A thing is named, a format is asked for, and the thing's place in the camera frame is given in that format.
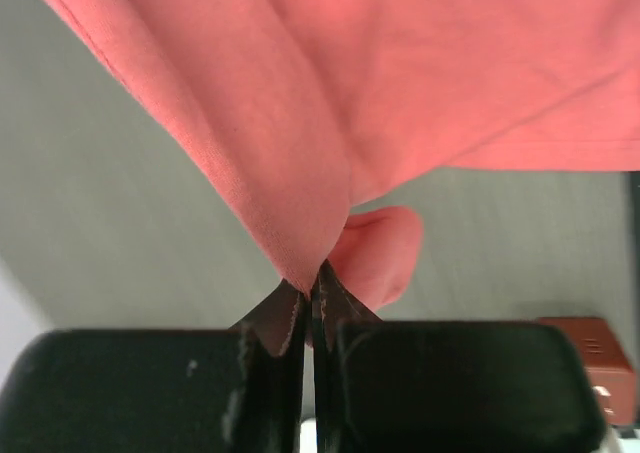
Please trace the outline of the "pink t shirt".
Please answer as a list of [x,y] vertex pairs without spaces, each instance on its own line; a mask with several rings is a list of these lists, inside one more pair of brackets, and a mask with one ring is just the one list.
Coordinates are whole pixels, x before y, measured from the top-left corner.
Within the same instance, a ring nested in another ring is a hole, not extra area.
[[44,0],[189,155],[274,268],[371,308],[440,166],[639,165],[639,0]]

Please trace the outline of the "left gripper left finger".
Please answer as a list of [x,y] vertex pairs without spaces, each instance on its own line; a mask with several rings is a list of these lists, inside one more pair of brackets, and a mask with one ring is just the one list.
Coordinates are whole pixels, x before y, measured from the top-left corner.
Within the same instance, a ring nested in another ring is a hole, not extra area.
[[281,283],[228,329],[58,329],[1,391],[5,452],[295,452],[306,301]]

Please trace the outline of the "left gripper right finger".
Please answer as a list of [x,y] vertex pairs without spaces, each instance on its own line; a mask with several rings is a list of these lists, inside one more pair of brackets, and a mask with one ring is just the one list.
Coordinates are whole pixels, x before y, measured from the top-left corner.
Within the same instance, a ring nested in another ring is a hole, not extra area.
[[385,321],[329,263],[311,290],[322,452],[595,452],[607,425],[579,355],[530,321]]

